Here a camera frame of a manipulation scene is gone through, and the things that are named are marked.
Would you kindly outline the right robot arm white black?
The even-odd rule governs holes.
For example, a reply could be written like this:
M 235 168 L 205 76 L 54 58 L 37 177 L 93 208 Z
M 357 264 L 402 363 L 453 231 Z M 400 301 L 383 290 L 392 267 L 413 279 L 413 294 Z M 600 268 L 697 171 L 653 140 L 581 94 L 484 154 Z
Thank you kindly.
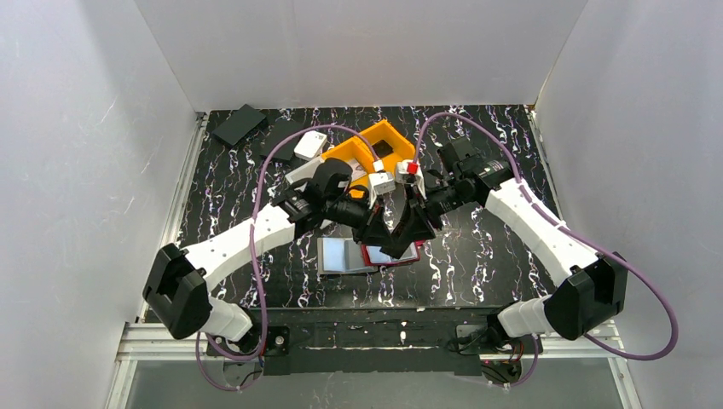
M 614 259 L 564 233 L 565 224 L 515 178 L 509 163 L 484 158 L 467 139 L 437 151 L 443 172 L 430 175 L 411 159 L 396 164 L 405 207 L 386 254 L 400 256 L 408 245 L 434 239 L 442 215 L 475 202 L 503 221 L 542 263 L 556 286 L 547 296 L 512 303 L 489 315 L 486 335 L 495 342 L 556 332 L 576 340 L 624 308 L 628 271 Z

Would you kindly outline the grey card holder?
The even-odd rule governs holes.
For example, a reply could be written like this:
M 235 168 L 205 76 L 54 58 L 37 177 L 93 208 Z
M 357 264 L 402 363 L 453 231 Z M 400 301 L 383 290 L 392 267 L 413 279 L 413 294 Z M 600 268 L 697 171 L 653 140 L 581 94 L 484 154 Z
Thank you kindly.
M 377 266 L 367 265 L 362 248 L 353 239 L 326 237 L 317 240 L 319 275 L 373 274 Z

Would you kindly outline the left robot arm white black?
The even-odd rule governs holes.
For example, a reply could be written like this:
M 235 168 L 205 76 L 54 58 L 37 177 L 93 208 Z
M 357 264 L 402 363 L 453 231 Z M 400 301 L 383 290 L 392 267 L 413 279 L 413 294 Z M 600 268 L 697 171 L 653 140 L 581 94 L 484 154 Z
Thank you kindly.
M 253 327 L 252 318 L 210 292 L 257 256 L 290 244 L 323 222 L 352 228 L 355 241 L 364 245 L 391 244 L 380 197 L 395 187 L 395 177 L 377 168 L 367 175 L 367 185 L 356 185 L 353 175 L 341 159 L 314 159 L 293 171 L 287 189 L 240 224 L 185 248 L 163 246 L 143 298 L 175 339 L 202 331 L 239 341 Z

